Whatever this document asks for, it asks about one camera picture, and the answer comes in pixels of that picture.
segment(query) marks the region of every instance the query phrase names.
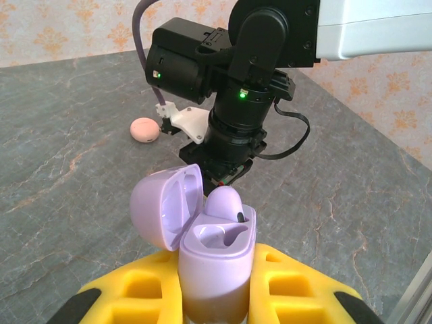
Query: purple cable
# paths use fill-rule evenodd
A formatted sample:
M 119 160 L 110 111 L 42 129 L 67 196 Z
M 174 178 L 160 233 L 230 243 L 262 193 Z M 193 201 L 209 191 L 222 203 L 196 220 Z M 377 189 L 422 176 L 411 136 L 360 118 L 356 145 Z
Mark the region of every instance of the purple cable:
M 146 54 L 144 53 L 144 49 L 142 48 L 140 23 L 144 11 L 146 11 L 147 8 L 150 7 L 152 4 L 154 4 L 155 2 L 158 2 L 158 0 L 141 0 L 136 6 L 134 15 L 132 16 L 132 34 L 134 35 L 136 52 L 138 53 L 141 66 L 144 69 L 144 71 L 146 69 L 147 60 L 146 60 Z M 165 106 L 166 102 L 165 99 L 163 98 L 162 92 L 158 88 L 155 88 L 154 86 L 152 86 L 152 89 L 157 97 L 159 104 Z

